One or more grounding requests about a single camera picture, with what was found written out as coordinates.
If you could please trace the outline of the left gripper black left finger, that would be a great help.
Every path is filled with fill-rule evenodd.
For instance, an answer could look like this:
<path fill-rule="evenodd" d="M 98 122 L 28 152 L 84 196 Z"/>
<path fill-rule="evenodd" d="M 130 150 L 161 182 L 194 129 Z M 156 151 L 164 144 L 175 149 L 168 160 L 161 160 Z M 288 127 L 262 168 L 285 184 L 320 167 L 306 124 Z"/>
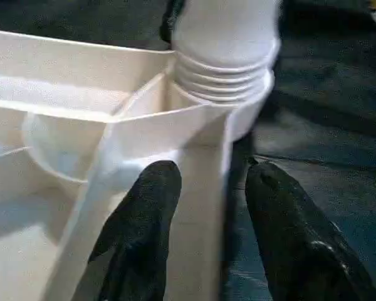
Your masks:
<path fill-rule="evenodd" d="M 163 299 L 170 226 L 181 189 L 174 161 L 153 162 L 139 174 L 107 218 L 88 259 L 114 250 L 98 300 Z"/>

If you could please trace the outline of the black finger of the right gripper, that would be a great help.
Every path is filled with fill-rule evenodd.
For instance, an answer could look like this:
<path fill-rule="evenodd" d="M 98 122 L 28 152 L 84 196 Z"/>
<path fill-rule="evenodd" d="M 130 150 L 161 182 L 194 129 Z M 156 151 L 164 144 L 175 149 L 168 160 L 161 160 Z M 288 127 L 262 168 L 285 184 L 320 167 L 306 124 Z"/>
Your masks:
<path fill-rule="evenodd" d="M 165 13 L 162 16 L 162 24 L 160 25 L 160 37 L 164 42 L 171 42 L 172 32 L 183 7 L 184 0 L 168 1 Z"/>

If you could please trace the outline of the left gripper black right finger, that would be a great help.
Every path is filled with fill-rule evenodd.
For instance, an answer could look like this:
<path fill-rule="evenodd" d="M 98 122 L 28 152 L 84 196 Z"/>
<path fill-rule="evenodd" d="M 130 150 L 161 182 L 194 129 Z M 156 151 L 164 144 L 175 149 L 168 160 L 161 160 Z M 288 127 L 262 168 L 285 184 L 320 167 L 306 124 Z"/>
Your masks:
<path fill-rule="evenodd" d="M 363 263 L 295 178 L 254 161 L 245 195 L 273 300 L 376 300 Z"/>

